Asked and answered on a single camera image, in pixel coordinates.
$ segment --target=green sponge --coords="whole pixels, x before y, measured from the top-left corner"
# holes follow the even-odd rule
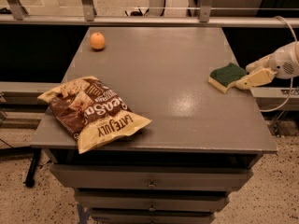
[[[247,71],[234,63],[229,63],[223,68],[211,72],[208,83],[218,90],[226,93],[228,89],[235,86],[235,82],[244,77]]]

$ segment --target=drawer knob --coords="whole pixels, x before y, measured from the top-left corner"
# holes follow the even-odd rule
[[[155,189],[157,186],[155,185],[155,183],[153,182],[153,180],[151,180],[149,183],[148,183],[148,188],[149,189]]]
[[[156,211],[156,208],[155,208],[153,205],[151,205],[151,207],[149,208],[149,211],[150,211],[150,212],[155,212],[155,211]]]

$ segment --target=brown snack bag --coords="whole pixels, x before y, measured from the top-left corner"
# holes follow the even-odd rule
[[[54,116],[78,141],[84,153],[130,136],[151,120],[133,113],[120,96],[96,77],[82,77],[44,92]]]

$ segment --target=orange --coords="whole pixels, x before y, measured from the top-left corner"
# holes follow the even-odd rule
[[[90,43],[93,49],[103,49],[105,47],[105,38],[101,33],[93,33]]]

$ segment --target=desk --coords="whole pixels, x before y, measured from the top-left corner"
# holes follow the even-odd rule
[[[89,46],[92,32],[107,41]],[[210,72],[235,56],[221,28],[93,27],[64,81],[96,76],[152,123],[131,137],[79,155],[47,110],[31,146],[50,171],[106,223],[210,223],[277,148],[254,98],[218,92]]]

